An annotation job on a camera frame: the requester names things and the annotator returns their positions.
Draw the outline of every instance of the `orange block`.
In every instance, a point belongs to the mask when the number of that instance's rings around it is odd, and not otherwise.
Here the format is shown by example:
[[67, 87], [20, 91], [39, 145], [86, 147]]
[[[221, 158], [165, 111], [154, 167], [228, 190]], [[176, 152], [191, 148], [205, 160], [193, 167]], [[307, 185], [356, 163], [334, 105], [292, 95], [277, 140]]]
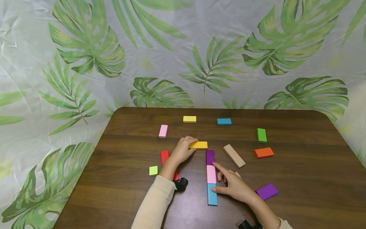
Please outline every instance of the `orange block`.
[[267, 158], [267, 157], [272, 157], [274, 155], [274, 153], [270, 147], [263, 148], [263, 149], [255, 149], [254, 153], [257, 158]]

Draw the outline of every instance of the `beige sleeve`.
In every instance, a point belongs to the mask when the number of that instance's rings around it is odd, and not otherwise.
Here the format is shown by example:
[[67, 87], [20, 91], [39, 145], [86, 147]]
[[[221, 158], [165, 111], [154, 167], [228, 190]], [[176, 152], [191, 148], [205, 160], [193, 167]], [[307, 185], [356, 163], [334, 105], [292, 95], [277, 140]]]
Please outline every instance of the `beige sleeve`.
[[281, 225], [278, 229], [292, 229], [292, 227], [290, 226], [290, 224], [288, 224], [287, 220], [283, 220], [281, 219]]
[[160, 229], [175, 190], [172, 181], [158, 175], [146, 193], [131, 229]]

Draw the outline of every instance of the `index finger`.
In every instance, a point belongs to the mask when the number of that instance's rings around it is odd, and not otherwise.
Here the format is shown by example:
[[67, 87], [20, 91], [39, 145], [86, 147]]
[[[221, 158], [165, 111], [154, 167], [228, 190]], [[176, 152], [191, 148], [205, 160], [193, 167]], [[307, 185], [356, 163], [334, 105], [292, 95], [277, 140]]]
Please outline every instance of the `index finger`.
[[230, 174], [231, 172], [229, 172], [227, 169], [225, 169], [222, 165], [220, 165], [217, 162], [213, 162], [212, 163], [213, 166], [215, 166], [218, 170], [220, 170], [220, 172], [227, 177], [228, 174]]

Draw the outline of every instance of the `yellow block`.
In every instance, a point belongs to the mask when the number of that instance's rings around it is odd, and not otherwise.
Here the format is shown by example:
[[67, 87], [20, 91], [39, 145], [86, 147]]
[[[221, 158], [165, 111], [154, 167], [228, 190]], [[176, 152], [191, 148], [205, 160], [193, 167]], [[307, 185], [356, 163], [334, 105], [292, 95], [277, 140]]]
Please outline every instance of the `yellow block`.
[[184, 123], [196, 123], [196, 116], [183, 116]]
[[208, 145], [206, 141], [198, 141], [190, 144], [188, 148], [207, 149]]

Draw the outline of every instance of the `child's hand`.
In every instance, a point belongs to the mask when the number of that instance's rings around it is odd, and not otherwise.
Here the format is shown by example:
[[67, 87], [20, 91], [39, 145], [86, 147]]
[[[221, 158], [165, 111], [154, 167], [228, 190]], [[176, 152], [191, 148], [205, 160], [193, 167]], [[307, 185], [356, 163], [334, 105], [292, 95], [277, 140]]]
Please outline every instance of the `child's hand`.
[[175, 147], [175, 149], [172, 152], [172, 155], [169, 158], [173, 159], [177, 163], [177, 166], [180, 165], [183, 161], [187, 160], [189, 156], [191, 156], [196, 151], [195, 148], [188, 149], [188, 147], [190, 144], [197, 141], [198, 139], [193, 138], [191, 136], [182, 137], [177, 143], [177, 146]]
[[212, 188], [213, 192], [229, 195], [232, 198], [247, 204], [259, 198], [259, 196], [242, 180], [242, 177], [238, 172], [234, 173], [231, 170], [227, 170], [216, 162], [213, 162], [212, 164], [219, 170], [219, 173], [217, 174], [218, 182], [224, 180], [224, 183], [228, 185], [227, 187], [214, 187]]

